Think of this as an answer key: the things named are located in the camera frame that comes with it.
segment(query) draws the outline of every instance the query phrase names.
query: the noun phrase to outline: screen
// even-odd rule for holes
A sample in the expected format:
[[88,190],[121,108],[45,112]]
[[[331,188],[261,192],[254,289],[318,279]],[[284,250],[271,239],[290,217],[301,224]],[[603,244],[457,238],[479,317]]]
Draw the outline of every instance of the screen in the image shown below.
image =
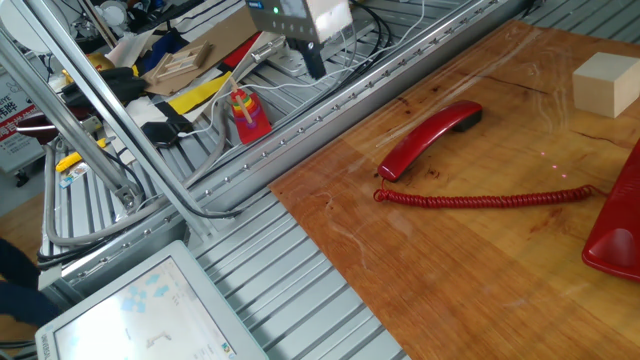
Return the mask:
[[236,356],[172,258],[55,332],[61,360]]

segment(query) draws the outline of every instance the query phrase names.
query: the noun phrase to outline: red coiled cord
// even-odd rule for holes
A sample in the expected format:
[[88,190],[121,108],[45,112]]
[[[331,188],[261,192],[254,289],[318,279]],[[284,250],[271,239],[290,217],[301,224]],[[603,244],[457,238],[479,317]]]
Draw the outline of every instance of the red coiled cord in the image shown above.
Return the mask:
[[380,189],[373,193],[377,202],[391,201],[398,204],[418,206],[428,209],[439,208],[514,208],[534,205],[551,205],[565,202],[582,201],[597,192],[608,196],[593,185],[584,185],[576,189],[538,194],[511,196],[420,196],[397,193],[384,188],[384,179]]

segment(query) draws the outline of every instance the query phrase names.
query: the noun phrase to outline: wooden table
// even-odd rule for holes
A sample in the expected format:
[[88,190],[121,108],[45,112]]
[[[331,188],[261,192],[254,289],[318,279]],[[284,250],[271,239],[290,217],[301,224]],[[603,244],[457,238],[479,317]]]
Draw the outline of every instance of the wooden table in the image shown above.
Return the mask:
[[445,134],[389,187],[510,195],[609,191],[640,136],[640,101],[617,119],[577,111],[571,74],[598,51],[640,47],[511,22],[271,185],[412,359],[639,359],[640,284],[587,267],[604,197],[509,210],[376,203],[376,168],[457,100],[484,119]]

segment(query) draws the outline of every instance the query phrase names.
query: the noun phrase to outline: telephone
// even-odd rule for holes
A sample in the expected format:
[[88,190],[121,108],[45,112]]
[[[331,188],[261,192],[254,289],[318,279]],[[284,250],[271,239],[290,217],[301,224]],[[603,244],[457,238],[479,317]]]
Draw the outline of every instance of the telephone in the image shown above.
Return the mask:
[[424,197],[385,189],[385,180],[395,182],[407,167],[447,130],[464,132],[482,119],[482,106],[473,101],[458,101],[440,110],[415,128],[385,157],[378,167],[382,186],[373,194],[377,202],[390,201],[423,208],[512,208],[581,201],[594,192],[606,195],[593,185],[576,189],[511,196]]
[[397,181],[407,167],[449,129],[467,131],[482,118],[482,106],[472,101],[454,103],[425,120],[385,157],[378,167],[382,187],[373,198],[423,208],[511,208],[581,201],[593,193],[608,196],[582,252],[585,264],[608,274],[640,282],[640,141],[608,195],[592,185],[549,193],[514,196],[424,197],[384,188]]

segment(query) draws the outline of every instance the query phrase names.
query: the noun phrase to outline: floor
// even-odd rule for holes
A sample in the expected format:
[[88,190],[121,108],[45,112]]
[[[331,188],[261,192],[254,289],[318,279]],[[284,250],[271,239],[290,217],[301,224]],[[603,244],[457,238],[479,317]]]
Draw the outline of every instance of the floor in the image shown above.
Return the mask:
[[13,176],[0,173],[0,216],[4,216],[44,191],[43,160],[25,169],[30,180],[20,188],[16,187],[17,181]]
[[[43,204],[44,195],[36,195],[0,217],[0,237],[17,246],[34,263],[42,240]],[[0,341],[31,340],[36,330],[33,326],[16,323],[13,318],[0,315]]]

